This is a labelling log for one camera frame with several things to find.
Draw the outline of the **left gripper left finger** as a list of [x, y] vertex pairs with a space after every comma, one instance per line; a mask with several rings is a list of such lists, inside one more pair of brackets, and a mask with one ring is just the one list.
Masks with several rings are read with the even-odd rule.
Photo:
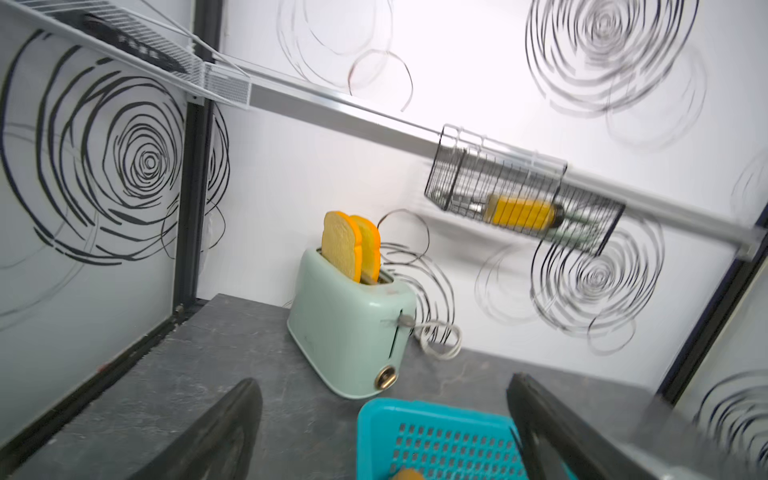
[[263, 398], [244, 378], [133, 479], [244, 479], [261, 423]]

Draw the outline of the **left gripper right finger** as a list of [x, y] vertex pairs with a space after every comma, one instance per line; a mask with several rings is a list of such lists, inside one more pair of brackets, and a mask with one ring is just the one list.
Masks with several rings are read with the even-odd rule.
[[652, 479], [654, 476], [528, 374], [506, 390], [516, 445], [530, 479]]

